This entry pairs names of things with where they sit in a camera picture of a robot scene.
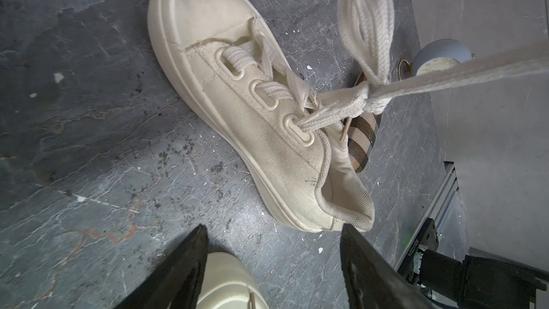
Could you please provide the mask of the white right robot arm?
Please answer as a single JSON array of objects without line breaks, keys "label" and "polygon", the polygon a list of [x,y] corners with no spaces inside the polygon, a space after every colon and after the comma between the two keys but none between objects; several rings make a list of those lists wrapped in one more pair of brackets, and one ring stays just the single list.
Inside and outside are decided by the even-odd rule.
[{"label": "white right robot arm", "polygon": [[529,308],[537,292],[548,289],[518,266],[470,255],[459,262],[432,250],[422,254],[419,279],[459,308]]}]

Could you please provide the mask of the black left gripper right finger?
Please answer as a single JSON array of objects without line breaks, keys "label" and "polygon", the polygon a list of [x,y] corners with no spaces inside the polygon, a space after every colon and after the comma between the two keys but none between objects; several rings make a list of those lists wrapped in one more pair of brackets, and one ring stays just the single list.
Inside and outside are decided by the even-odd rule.
[{"label": "black left gripper right finger", "polygon": [[351,308],[433,307],[349,224],[342,228],[340,258]]}]

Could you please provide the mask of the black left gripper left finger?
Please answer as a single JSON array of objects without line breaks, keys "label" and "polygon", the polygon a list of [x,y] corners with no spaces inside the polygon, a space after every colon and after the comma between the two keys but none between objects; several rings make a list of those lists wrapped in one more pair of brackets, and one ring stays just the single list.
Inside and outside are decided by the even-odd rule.
[{"label": "black left gripper left finger", "polygon": [[118,308],[196,308],[204,281],[209,239],[197,226]]}]

